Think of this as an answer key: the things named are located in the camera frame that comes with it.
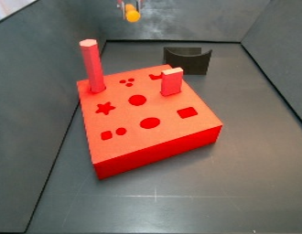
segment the red shape sorting board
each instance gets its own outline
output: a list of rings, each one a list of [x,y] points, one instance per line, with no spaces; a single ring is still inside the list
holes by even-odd
[[[93,167],[99,179],[205,144],[214,143],[222,123],[185,82],[163,96],[167,65],[105,76],[106,89],[91,93],[78,81],[78,96]]]

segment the shape sorter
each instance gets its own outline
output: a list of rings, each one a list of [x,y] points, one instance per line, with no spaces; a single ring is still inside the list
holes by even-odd
[[[97,177],[103,179],[216,142],[222,123],[161,65],[102,75],[94,40],[79,42],[89,78],[78,97]]]

